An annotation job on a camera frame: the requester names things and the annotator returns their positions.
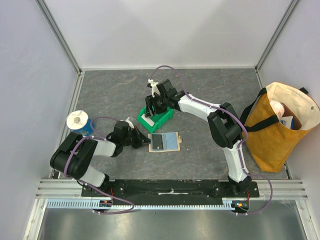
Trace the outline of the dark credit card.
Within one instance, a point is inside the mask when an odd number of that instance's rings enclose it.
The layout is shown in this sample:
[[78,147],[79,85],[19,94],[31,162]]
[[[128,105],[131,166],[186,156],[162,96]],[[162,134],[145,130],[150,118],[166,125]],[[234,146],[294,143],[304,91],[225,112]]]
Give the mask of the dark credit card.
[[151,149],[153,151],[164,150],[163,135],[152,134],[151,135]]

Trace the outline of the green plastic bin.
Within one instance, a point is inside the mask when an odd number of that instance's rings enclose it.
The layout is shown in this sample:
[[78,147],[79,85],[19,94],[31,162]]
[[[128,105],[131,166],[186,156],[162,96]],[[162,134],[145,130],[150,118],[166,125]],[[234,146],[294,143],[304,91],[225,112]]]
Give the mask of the green plastic bin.
[[174,110],[168,108],[166,112],[151,116],[150,119],[154,121],[154,126],[149,126],[142,118],[141,115],[146,113],[146,107],[142,108],[137,116],[137,121],[145,127],[151,134],[159,130],[168,120],[174,116]]

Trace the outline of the beige leather card holder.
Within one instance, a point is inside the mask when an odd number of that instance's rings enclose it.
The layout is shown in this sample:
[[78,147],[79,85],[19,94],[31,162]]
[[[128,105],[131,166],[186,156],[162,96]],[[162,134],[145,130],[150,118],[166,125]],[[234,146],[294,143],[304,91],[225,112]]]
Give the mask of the beige leather card holder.
[[[162,134],[164,150],[152,150],[151,148],[152,134]],[[150,153],[165,153],[165,152],[180,151],[181,149],[180,144],[183,142],[182,137],[179,135],[178,132],[150,133],[148,134],[148,138],[150,139],[150,144],[148,146],[148,150]]]

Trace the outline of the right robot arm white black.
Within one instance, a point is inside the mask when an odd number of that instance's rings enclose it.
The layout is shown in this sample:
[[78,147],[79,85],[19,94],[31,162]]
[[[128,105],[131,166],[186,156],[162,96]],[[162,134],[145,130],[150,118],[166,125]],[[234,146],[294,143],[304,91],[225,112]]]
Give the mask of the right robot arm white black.
[[183,90],[178,92],[171,81],[148,80],[151,95],[145,98],[146,116],[153,117],[168,109],[188,113],[208,123],[213,141],[222,148],[228,166],[229,191],[242,196],[252,181],[242,150],[243,125],[229,103],[222,105],[203,101]]

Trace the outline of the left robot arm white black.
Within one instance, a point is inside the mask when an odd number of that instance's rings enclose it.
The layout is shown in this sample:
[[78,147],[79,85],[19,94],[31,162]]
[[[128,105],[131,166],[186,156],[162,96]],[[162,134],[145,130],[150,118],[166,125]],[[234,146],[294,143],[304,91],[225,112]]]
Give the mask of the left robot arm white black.
[[91,165],[94,156],[117,157],[124,147],[139,149],[151,140],[129,120],[117,121],[106,138],[86,136],[71,132],[50,159],[50,166],[67,177],[93,185],[98,196],[110,191],[109,176]]

